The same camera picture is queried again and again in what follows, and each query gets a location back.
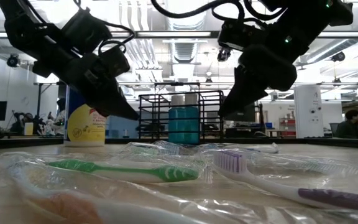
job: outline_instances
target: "green toothbrush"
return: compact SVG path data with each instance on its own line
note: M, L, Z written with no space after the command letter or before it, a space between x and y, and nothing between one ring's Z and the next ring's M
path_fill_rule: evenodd
M195 180L199 173L197 170L161 164L144 162L118 162L119 166L104 166L95 162L86 162L76 159L65 159L62 161L49 162L48 165L68 170L76 170L92 173L103 177L126 180L137 183L161 183ZM136 168L139 165L147 165L153 168Z

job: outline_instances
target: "white wall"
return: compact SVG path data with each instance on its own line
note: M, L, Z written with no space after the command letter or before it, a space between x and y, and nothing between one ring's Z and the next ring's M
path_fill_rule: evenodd
M0 101L7 101L5 121L0 121L2 128L7 127L12 110L32 113L33 116L37 114L38 86L34 85L35 77L36 74L27 72L26 69L8 67L6 60L0 59ZM49 111L56 114L57 95L57 86L51 86L42 94L40 115L44 115L44 119Z
M284 118L287 113L295 110L294 102L263 102L264 111L268 111L268 118L265 122L272 122L274 128L279 128L278 120ZM331 129L330 123L342 122L342 104L341 102L323 102L321 111L323 112L324 128Z

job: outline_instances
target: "wooden table surface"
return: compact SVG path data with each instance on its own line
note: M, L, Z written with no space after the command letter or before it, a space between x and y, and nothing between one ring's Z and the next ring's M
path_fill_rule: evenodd
M101 148L67 148L63 146L22 147L2 149L3 152L25 151L40 154L66 154L71 152L106 152L120 148L121 145L106 145ZM358 149L312 146L306 144L280 145L281 154L296 154L311 157L325 157L358 163ZM147 187L160 192L181 197L183 199L216 199L234 202L247 202L254 205L269 205L279 207L302 207L302 205L281 197L263 194L250 187L235 184L219 175L214 175L213 184L202 182L185 182L163 185L148 185ZM0 170L0 223L50 223L50 220L40 217L25 206L12 187L6 185Z

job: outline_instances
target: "black wire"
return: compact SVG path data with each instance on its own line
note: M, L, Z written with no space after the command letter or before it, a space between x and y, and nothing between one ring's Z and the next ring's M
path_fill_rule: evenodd
M125 47L125 44L123 44L122 42L120 42L118 40L105 40L99 46L99 50L98 50L99 55L102 54L102 47L104 47L108 44L117 44L114 47L124 47L124 49L122 49L122 52L123 53L127 52L127 48Z
M80 8L80 10L83 10L81 8L81 0L73 0L73 2ZM130 28L126 27L126 26L123 26L123 25L119 25L119 24L113 24L113 23L110 23L110 22L107 22L107 21L104 21L102 19L99 19L99 18L96 18L94 17L96 20L98 20L99 22L102 22L104 25L106 26L110 26L110 27L115 27L115 28L118 28L118 29L123 29L123 30L126 30L128 31L129 33L129 37L127 37L124 41L118 41L118 40L104 40L100 43L99 45L99 49L98 49L98 53L99 55L102 54L102 47L104 47L105 45L108 45L108 44L117 44L116 46L114 47L124 47L122 52L125 53L127 51L126 47L125 47L125 44L128 43L129 41L131 41L133 38L135 38L136 36L136 33L131 30Z
M163 14L164 16L174 18L174 19L183 19L183 18L195 16L197 14L200 14L202 12L207 11L208 9L212 9L212 8L218 7L218 6L226 4L226 3L232 3L232 4L235 4L237 6L237 8L239 9L239 16L238 16L239 22L242 22L244 20L245 15L246 15L245 10L242 7L242 5L239 2L239 0L215 0L215 1L212 1L210 3L205 4L204 6L201 6L201 7L197 8L197 9L195 9L193 11L180 13L180 14L172 13L170 11L165 10L163 7L161 7L158 4L157 0L151 0L151 2L153 4L154 8L159 13Z
M215 9L216 9L216 7L214 7L212 9L212 16L213 17L215 17L215 18L217 18L219 20L222 20L222 21L233 21L233 22L237 21L237 20L235 20L233 18L228 18L228 17L224 17L224 16L219 15L218 13L215 12ZM264 22L262 22L262 21L260 21L260 20L258 20L256 18L245 18L244 22L254 22L260 27L263 27L263 28L267 27L266 23L264 23Z
M122 41L123 44L128 43L129 41L131 41L133 38L135 38L135 31L131 30L130 28L123 26L123 25L118 25L118 24L112 24L110 22L106 22L104 20L98 19L97 20L101 21L104 23L104 25L106 26L110 26L110 27L115 27L115 28L119 28L119 29L123 29L128 31L128 33L130 34L129 37L127 37L124 41Z
M278 12L276 12L275 14L272 15L266 15L266 14L261 14L259 12L257 12L254 7L252 7L251 3L249 2L249 0L244 0L244 5L247 9L247 11L254 16L257 19L263 20L263 21L269 21L272 19L277 18L279 15L283 14L283 12L285 10L287 10L286 8L282 8L280 9Z
M24 4L26 4L26 5L30 8L30 10L32 11L32 13L36 16L36 18L39 19L39 21L41 21L41 23L43 23L43 24L46 24L46 23L47 23L47 21L45 21L45 19L43 19L43 18L41 17L41 15L34 9L34 6L31 5L31 3L29 2L29 0L23 0L23 1L24 1Z

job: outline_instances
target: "bottle cap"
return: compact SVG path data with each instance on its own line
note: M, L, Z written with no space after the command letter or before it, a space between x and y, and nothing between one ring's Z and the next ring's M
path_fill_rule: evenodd
M184 105L184 99L183 96L181 95L175 95L171 97L171 106L179 106L179 105Z
M198 104L198 95L197 94L186 94L185 98L186 105L197 105Z

